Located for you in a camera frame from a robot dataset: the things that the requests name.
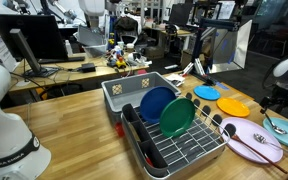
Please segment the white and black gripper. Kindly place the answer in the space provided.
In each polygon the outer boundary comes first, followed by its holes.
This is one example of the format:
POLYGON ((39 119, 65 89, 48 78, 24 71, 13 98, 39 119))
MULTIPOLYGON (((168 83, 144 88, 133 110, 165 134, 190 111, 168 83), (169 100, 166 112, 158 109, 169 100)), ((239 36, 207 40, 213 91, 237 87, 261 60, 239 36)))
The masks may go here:
POLYGON ((280 113, 285 107, 288 107, 288 90, 275 85, 272 94, 265 96, 259 105, 262 114, 271 106, 276 106, 275 112, 280 113))

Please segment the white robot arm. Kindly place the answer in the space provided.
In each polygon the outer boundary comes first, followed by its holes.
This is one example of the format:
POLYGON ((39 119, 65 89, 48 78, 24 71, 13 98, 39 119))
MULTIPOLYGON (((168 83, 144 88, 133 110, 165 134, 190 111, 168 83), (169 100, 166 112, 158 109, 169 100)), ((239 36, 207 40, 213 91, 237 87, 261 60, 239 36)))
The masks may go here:
MULTIPOLYGON (((10 73, 0 65, 0 101, 10 73)), ((13 108, 0 107, 0 159, 25 145, 36 149, 5 167, 0 180, 13 174, 26 180, 136 180, 140 170, 108 125, 98 90, 33 105, 33 123, 26 125, 13 108)))

